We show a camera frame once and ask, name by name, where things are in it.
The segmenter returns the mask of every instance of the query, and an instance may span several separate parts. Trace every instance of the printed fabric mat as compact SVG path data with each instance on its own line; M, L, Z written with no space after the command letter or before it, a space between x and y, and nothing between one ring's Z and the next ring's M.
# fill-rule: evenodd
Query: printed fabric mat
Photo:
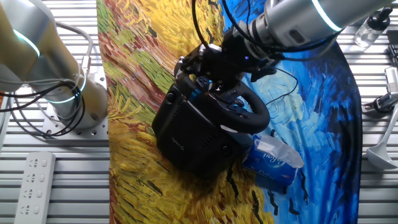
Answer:
M278 186L239 164L206 182L162 157L151 128L177 60L200 44L191 0L97 0L97 6L108 85L111 223L357 222L361 98L337 44L316 60L278 65L298 78L298 88L268 105L271 124L261 134L300 153L305 165L294 183ZM247 1L228 6L246 21ZM264 1L253 1L249 20L263 11ZM205 39L220 45L231 26L221 3L198 0L197 14ZM294 86L282 72L249 84L264 102Z

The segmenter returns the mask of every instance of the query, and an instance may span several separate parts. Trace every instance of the power strip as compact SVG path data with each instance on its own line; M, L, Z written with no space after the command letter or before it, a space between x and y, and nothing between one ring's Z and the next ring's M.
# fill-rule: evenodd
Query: power strip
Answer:
M15 224L45 224L49 209L55 155L32 152L26 158Z

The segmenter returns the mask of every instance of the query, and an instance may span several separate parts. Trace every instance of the white tissue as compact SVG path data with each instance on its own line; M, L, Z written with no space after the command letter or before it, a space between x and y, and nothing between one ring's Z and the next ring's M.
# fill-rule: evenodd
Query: white tissue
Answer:
M304 161L296 150L266 134L262 135L257 150L266 152L293 168L304 166Z

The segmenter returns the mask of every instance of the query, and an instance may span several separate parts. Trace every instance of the table surface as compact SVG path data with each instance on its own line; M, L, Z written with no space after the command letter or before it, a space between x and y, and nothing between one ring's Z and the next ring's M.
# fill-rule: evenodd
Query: table surface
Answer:
M104 71L98 47L96 1L44 0L44 3L57 21L77 26L92 36L95 46L90 76L101 82ZM369 103L387 92L384 69L390 61L383 51L387 49L388 39L383 34L367 51L355 52L353 35L357 29L345 29L338 42L359 86L362 103ZM389 29L398 29L398 10L392 13ZM69 51L80 61L87 48L84 38L64 29L58 29L58 32ZM45 100L40 100L40 104L47 107ZM43 125L44 115L37 105L29 106L25 113L36 126ZM376 120L363 115L360 224L398 223L398 169L376 170L365 154L367 147L382 138L389 118ZM398 126L393 129L387 146L389 155L398 162ZM50 151L57 157L47 223L109 223L108 145L90 147L88 142L73 148L62 144L48 145L29 136L13 119L8 123L0 153L0 223L14 223L25 159L28 153L36 151Z

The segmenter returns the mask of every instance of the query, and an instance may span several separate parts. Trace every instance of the tissue box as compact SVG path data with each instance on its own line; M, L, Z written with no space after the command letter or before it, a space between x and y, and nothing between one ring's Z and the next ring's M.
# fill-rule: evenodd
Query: tissue box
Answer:
M289 166L266 152L258 150L260 139L261 137L258 135L253 136L254 144L243 162L243 167L253 170L274 182L289 186L293 183L298 169Z

